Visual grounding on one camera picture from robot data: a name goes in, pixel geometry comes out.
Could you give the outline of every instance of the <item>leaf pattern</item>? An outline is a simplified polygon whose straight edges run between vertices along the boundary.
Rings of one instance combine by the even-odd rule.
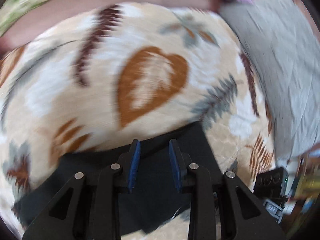
[[[201,121],[204,130],[212,127],[211,119],[215,122],[217,115],[221,118],[222,113],[230,110],[230,104],[238,95],[238,87],[233,76],[229,73],[229,80],[219,80],[220,86],[214,86],[208,89],[208,95],[204,95],[204,99],[198,101],[191,110],[196,116],[191,120]]]
[[[29,62],[27,62],[26,65],[16,75],[15,81],[13,81],[13,83],[11,84],[11,87],[7,93],[7,96],[5,97],[3,108],[1,111],[0,123],[1,123],[1,129],[3,132],[6,132],[4,122],[5,122],[5,116],[6,116],[9,103],[13,99],[13,96],[17,92],[18,88],[25,85],[31,79],[31,77],[36,72],[36,70],[42,65],[42,63],[45,62],[49,57],[51,57],[59,47],[64,46],[71,42],[74,42],[74,41],[69,41],[59,46],[55,46],[53,48],[42,51],[39,54],[39,56],[36,57],[36,59],[32,59]]]
[[[142,108],[152,100],[153,94],[159,88],[168,90],[171,85],[171,74],[174,74],[174,71],[170,60],[152,52],[149,55],[142,63],[141,77],[134,81],[135,89],[131,91],[134,97],[131,104],[133,109]]]
[[[271,113],[269,110],[267,100],[265,100],[265,107],[266,107],[266,116],[268,118],[268,135],[270,135],[270,133],[272,131],[273,124],[272,124],[272,116],[271,116]]]
[[[180,22],[165,25],[160,29],[161,34],[173,33],[183,29],[185,31],[185,35],[183,36],[184,45],[187,48],[197,45],[198,37],[208,43],[218,46],[218,42],[214,35],[209,31],[204,30],[203,24],[194,22],[191,15],[180,17],[175,14],[175,16]]]
[[[98,43],[101,42],[102,37],[110,36],[110,31],[113,30],[114,26],[118,26],[119,19],[121,18],[121,11],[118,10],[118,5],[112,5],[100,11],[98,15],[98,25],[92,31],[91,35],[88,37],[84,46],[82,47],[79,56],[74,63],[74,77],[77,83],[82,86],[88,86],[89,83],[84,75],[84,70],[87,64],[87,59],[92,53]]]
[[[8,76],[14,70],[15,66],[20,60],[20,57],[22,56],[24,49],[26,46],[21,46],[17,49],[15,49],[13,52],[11,52],[6,58],[1,60],[0,65],[0,87],[4,84],[4,82],[7,80]]]
[[[17,147],[13,140],[9,144],[9,160],[3,164],[3,172],[9,182],[12,182],[15,199],[30,190],[29,171],[29,144],[24,142]]]
[[[271,168],[274,152],[269,152],[266,149],[260,134],[253,146],[246,145],[245,147],[252,149],[249,169],[252,180],[255,180],[258,173],[268,171]]]
[[[126,63],[118,84],[120,126],[156,109],[178,93],[187,82],[188,64],[177,54],[145,47]]]
[[[252,103],[252,110],[253,110],[254,114],[257,117],[259,117],[258,106],[257,106],[257,101],[256,101],[257,95],[256,95],[256,89],[255,89],[255,85],[254,85],[254,77],[253,77],[254,74],[253,74],[252,66],[251,66],[250,60],[248,59],[246,54],[241,53],[240,57],[241,57],[243,65],[244,65],[245,74],[246,74],[247,80],[248,80],[248,86],[249,86],[251,103]]]
[[[56,165],[62,155],[77,151],[92,135],[91,133],[87,133],[77,137],[77,133],[84,128],[84,125],[72,127],[76,121],[77,118],[72,118],[62,124],[53,136],[50,135],[51,133],[46,128],[37,129],[41,135],[47,135],[51,141],[49,153],[50,167]],[[95,149],[96,147],[90,147],[84,151],[95,151]]]

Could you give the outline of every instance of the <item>floral blanket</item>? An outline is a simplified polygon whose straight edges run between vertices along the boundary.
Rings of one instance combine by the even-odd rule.
[[[112,149],[200,120],[221,171],[236,171],[250,189],[275,165],[258,78],[217,14],[137,3],[95,9],[1,65],[0,215],[20,235],[11,206],[67,152]],[[177,223],[150,239],[167,227],[170,237],[159,239],[186,239],[188,223]]]

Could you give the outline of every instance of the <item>metal pin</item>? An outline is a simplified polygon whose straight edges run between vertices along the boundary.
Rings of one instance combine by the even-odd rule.
[[[84,176],[84,174],[83,174],[82,172],[77,172],[77,173],[75,174],[75,178],[76,178],[76,179],[82,179],[83,176]]]
[[[234,178],[236,175],[233,171],[227,171],[226,176],[230,179]]]
[[[113,170],[118,170],[120,168],[120,164],[119,163],[114,163],[111,165],[111,169]]]
[[[189,165],[189,167],[190,167],[190,169],[196,170],[196,169],[199,168],[199,165],[196,164],[196,163],[191,163],[191,164]]]

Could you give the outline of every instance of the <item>blanket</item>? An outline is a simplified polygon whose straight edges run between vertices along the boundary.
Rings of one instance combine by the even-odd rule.
[[[258,78],[215,13],[99,8],[62,21],[1,64],[0,215],[20,236],[10,207],[68,152],[112,149],[200,121],[221,171],[236,171],[251,190],[256,175],[275,166]],[[161,239],[187,233],[171,229]]]
[[[277,164],[286,166],[291,157],[320,141],[320,45],[316,34],[292,0],[226,5],[220,15],[255,66],[275,124]]]

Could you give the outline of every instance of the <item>gray fabric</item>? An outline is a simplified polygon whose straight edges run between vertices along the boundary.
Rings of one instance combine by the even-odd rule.
[[[278,162],[320,141],[320,46],[292,0],[231,4],[220,15],[255,66],[275,125]]]

